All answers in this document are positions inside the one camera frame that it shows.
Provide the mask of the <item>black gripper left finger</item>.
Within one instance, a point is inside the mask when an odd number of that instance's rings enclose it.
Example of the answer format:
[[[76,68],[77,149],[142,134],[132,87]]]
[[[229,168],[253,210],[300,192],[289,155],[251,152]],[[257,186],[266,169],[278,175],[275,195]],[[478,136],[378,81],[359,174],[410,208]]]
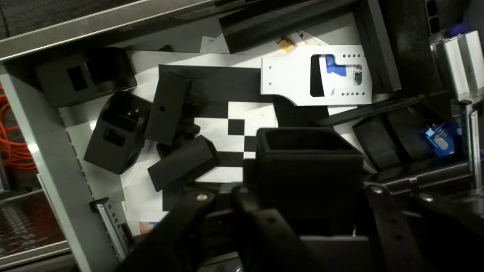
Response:
[[[115,272],[200,272],[235,254],[242,272],[300,272],[303,243],[275,208],[250,192],[191,192]]]

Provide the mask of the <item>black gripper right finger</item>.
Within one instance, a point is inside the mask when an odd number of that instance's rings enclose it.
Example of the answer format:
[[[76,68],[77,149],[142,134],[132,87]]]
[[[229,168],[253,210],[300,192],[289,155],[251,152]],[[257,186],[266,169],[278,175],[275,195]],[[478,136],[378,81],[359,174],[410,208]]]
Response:
[[[484,272],[484,219],[448,196],[416,192],[401,204],[366,186],[377,272]]]

